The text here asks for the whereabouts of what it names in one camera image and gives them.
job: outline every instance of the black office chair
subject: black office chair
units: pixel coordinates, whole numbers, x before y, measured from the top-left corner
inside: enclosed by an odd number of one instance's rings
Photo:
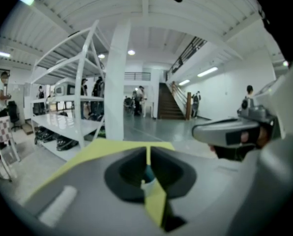
[[[10,121],[13,123],[13,127],[11,127],[11,130],[14,129],[14,131],[16,131],[16,128],[21,129],[21,126],[18,126],[15,124],[17,121],[20,120],[20,118],[19,118],[19,114],[17,113],[17,104],[15,104],[14,101],[9,101],[8,111],[9,111]]]

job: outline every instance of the shoe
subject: shoe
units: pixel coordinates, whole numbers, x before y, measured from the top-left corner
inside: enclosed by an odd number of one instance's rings
[[[6,144],[1,144],[1,145],[0,145],[0,150],[4,149],[5,147],[7,147]]]

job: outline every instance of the gray floor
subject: gray floor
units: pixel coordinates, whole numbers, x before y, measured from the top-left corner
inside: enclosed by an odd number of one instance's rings
[[[152,120],[151,118],[124,117],[124,139],[126,141],[171,142],[175,150],[200,157],[216,158],[206,144],[192,138],[191,128],[205,120]],[[10,164],[12,183],[0,179],[0,190],[18,203],[23,204],[47,178],[65,162],[33,143],[33,135],[27,136],[22,130],[13,134],[21,162],[17,162],[10,147],[2,151]]]

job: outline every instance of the yellow cloth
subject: yellow cloth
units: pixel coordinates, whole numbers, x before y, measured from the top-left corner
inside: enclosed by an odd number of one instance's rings
[[[150,159],[151,147],[162,147],[162,148],[174,150],[174,147],[172,146],[172,144],[166,143],[166,142],[112,141],[112,140],[98,138],[98,139],[95,139],[86,148],[84,148],[74,158],[72,158],[70,161],[64,164],[42,186],[40,186],[38,190],[80,163],[97,159],[103,156],[111,155],[114,153],[122,152],[124,150],[139,148],[139,147],[146,147],[146,163],[148,165],[151,164],[151,159]],[[165,208],[165,200],[166,200],[166,193],[161,187],[160,183],[157,180],[155,180],[155,184],[152,187],[152,191],[150,195],[148,195],[145,198],[145,207],[150,217],[152,218],[152,220],[158,226],[161,226],[162,224],[162,218],[163,218],[163,213]]]

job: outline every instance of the railing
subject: railing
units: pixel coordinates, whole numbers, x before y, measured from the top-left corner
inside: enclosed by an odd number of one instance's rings
[[[170,84],[171,92],[176,100],[177,105],[181,108],[183,114],[185,114],[185,119],[190,120],[191,115],[191,93],[183,92],[178,86],[176,86],[175,82]]]
[[[126,81],[150,81],[151,73],[125,73]]]
[[[191,56],[193,56],[202,46],[206,44],[206,41],[202,38],[194,37],[182,54],[178,57],[176,62],[172,65],[168,72],[168,77],[172,76]]]

